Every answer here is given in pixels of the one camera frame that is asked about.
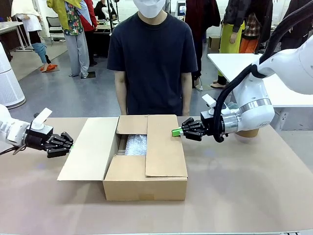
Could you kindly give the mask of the person in navy t-shirt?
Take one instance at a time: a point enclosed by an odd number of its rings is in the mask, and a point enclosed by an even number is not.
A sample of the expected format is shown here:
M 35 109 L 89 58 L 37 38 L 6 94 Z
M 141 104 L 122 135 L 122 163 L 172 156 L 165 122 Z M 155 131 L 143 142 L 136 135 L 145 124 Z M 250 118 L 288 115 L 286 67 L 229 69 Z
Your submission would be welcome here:
M 107 68 L 126 73 L 127 115 L 182 116 L 181 74 L 198 69 L 192 31 L 164 9 L 138 10 L 114 28 Z

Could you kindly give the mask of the white cylindrical air purifier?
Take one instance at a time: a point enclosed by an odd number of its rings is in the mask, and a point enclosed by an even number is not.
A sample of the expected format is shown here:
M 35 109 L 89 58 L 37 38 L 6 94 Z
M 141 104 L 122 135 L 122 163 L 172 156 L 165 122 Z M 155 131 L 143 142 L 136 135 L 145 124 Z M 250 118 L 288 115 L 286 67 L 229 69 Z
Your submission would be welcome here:
M 0 42 L 0 104 L 14 109 L 25 102 L 24 93 Z

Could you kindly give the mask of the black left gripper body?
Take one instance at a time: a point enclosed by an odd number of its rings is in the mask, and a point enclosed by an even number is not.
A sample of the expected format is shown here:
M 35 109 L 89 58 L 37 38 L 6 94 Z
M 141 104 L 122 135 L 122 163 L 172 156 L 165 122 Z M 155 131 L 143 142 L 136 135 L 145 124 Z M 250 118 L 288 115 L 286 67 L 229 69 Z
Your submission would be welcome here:
M 45 125 L 41 130 L 27 129 L 25 145 L 32 149 L 45 150 L 45 144 L 52 134 L 53 127 L 49 125 Z

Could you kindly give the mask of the mannequin in maroon dress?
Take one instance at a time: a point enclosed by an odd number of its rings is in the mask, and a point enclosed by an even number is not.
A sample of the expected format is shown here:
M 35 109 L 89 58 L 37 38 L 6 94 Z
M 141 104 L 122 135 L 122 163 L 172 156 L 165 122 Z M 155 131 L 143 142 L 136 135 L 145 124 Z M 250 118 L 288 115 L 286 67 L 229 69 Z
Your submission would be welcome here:
M 208 28 L 218 27 L 221 17 L 216 0 L 186 0 L 185 22 L 189 25 L 197 58 L 198 70 L 192 72 L 192 88 L 200 82 L 203 41 Z

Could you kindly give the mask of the grey metal table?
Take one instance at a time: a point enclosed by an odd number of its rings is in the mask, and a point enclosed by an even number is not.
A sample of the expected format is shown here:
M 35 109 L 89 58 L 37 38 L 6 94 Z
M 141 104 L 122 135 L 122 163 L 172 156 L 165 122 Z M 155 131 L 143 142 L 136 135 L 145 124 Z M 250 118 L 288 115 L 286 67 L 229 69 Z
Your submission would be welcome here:
M 20 47 L 16 49 L 16 51 L 25 51 L 24 43 L 22 41 L 22 37 L 19 32 L 21 25 L 23 25 L 23 23 L 19 21 L 0 22 L 0 35 L 7 33 L 7 32 L 16 31 L 19 42 L 20 42 Z

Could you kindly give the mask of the brown cardboard shipping box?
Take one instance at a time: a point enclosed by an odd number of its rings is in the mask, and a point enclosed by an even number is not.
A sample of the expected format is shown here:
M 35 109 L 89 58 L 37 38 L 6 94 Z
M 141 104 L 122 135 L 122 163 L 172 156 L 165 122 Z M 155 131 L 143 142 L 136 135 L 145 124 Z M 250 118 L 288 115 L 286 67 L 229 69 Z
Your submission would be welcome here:
M 101 181 L 109 201 L 184 200 L 187 167 L 175 115 L 90 117 L 58 181 Z M 128 135 L 147 135 L 145 156 L 125 155 Z

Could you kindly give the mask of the clear bubble wrap bundle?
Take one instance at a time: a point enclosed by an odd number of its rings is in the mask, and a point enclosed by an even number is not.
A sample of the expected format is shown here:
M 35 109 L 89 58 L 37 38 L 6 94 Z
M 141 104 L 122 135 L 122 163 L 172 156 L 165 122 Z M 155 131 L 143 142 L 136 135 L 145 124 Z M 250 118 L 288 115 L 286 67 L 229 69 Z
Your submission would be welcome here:
M 139 134 L 128 135 L 125 155 L 145 156 L 146 152 L 147 152 L 147 135 Z

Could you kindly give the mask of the computer monitor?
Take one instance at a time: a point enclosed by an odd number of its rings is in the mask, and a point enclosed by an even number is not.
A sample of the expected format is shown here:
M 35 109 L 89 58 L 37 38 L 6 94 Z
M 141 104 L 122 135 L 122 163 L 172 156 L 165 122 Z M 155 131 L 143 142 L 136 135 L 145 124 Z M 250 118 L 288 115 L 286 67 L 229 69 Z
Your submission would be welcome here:
M 186 14 L 186 0 L 177 1 L 177 16 L 185 16 Z

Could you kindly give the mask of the white face mask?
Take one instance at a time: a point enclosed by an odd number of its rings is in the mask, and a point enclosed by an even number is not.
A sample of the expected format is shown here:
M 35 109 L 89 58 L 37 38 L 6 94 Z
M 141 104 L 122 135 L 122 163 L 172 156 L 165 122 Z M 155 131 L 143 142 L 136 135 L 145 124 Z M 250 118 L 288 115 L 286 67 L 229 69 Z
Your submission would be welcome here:
M 152 19 L 161 12 L 166 0 L 133 0 L 133 2 L 144 17 Z

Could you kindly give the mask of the brown packing tape roll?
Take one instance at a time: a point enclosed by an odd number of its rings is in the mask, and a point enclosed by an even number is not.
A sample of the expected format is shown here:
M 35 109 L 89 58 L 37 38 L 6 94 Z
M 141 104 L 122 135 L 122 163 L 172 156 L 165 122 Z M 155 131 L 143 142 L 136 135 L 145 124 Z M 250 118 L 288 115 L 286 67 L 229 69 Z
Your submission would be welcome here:
M 235 133 L 235 138 L 242 143 L 252 142 L 258 135 L 259 129 L 239 131 Z

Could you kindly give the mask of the person's left forearm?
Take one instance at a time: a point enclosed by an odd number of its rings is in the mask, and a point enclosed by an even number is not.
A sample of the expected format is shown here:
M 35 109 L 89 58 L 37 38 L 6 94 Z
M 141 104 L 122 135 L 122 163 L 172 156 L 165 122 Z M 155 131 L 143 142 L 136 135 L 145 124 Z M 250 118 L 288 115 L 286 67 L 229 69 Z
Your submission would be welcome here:
M 182 85 L 182 115 L 189 116 L 190 102 L 192 95 L 192 75 L 191 73 L 181 74 Z

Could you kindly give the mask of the black office chair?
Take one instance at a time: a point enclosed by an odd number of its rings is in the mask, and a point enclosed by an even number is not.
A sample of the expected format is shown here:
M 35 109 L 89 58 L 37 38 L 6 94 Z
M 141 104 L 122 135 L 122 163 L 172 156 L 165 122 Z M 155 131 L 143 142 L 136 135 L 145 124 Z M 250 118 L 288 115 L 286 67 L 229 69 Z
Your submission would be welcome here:
M 51 43 L 54 42 L 54 39 L 57 40 L 63 40 L 64 39 L 64 33 L 61 27 L 61 24 L 59 22 L 58 17 L 46 17 L 47 24 L 48 24 L 48 31 L 50 34 L 50 40 Z

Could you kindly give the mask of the white side table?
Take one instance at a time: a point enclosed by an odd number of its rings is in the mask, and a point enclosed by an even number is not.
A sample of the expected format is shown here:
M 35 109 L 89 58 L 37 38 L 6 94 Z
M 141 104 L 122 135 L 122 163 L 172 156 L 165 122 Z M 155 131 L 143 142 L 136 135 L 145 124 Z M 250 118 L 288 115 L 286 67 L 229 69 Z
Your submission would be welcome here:
M 232 81 L 246 66 L 259 59 L 261 54 L 210 53 L 207 57 L 227 81 Z M 271 126 L 276 131 L 313 131 L 313 95 L 290 90 L 275 74 L 265 78 L 264 85 L 275 109 Z

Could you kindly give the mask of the mannequin with yellow skirt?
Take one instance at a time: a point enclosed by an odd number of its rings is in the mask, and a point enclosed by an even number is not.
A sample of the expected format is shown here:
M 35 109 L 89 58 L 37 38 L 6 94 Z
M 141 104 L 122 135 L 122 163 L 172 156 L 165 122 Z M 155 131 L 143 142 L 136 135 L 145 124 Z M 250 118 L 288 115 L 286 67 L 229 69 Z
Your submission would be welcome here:
M 220 53 L 239 53 L 244 18 L 251 0 L 228 0 L 224 18 L 221 21 L 222 33 Z

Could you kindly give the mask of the person in red top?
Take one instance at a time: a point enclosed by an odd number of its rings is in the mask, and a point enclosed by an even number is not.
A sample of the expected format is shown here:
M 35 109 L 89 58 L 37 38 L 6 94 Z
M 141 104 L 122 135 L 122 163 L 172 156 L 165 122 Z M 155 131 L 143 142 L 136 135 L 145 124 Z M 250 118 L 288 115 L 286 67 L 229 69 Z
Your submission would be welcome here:
M 94 60 L 94 32 L 97 28 L 97 21 L 94 13 L 92 0 L 83 0 L 87 6 L 87 17 L 80 16 L 84 28 L 85 37 L 89 52 L 89 66 L 93 67 L 97 63 Z

